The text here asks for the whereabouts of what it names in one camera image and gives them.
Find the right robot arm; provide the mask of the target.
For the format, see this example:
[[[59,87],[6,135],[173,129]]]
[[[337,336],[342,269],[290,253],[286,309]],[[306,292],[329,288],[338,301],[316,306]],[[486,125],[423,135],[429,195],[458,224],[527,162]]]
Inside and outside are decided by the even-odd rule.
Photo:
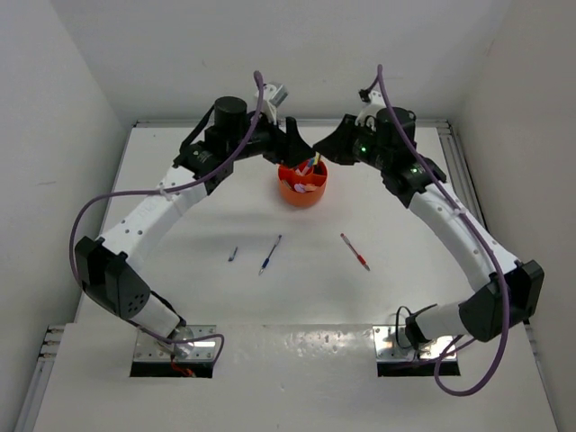
[[[470,336],[488,342],[511,326],[529,320],[545,278],[535,261],[520,261],[500,245],[458,202],[445,173],[415,147],[413,112],[382,108],[372,125],[348,114],[337,128],[314,145],[329,161],[351,166],[362,162],[378,170],[386,189],[419,217],[462,268],[472,296],[465,301],[430,305],[409,315],[404,334],[421,347],[443,336]]]

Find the red pen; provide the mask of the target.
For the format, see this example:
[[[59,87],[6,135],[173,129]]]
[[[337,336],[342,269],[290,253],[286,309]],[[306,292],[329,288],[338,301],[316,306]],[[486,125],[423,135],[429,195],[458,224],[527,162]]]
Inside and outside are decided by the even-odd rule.
[[[352,245],[352,243],[350,242],[349,238],[344,234],[341,233],[340,237],[343,239],[343,241],[345,242],[346,246],[352,251],[352,253],[354,254],[355,258],[357,259],[357,261],[361,264],[361,266],[367,270],[370,271],[371,268],[370,266],[367,264],[367,262],[365,261],[364,257],[356,250],[356,248]]]

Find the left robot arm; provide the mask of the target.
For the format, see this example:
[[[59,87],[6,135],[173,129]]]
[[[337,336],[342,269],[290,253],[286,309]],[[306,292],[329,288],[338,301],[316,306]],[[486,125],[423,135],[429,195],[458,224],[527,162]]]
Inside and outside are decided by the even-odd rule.
[[[236,160],[261,155],[273,164],[296,167],[314,155],[296,120],[280,127],[277,109],[284,91],[266,92],[261,112],[244,100],[218,98],[182,142],[154,193],[98,239],[81,238],[76,266],[85,295],[112,315],[169,338],[185,320],[140,277],[147,256],[185,213],[214,192]]]

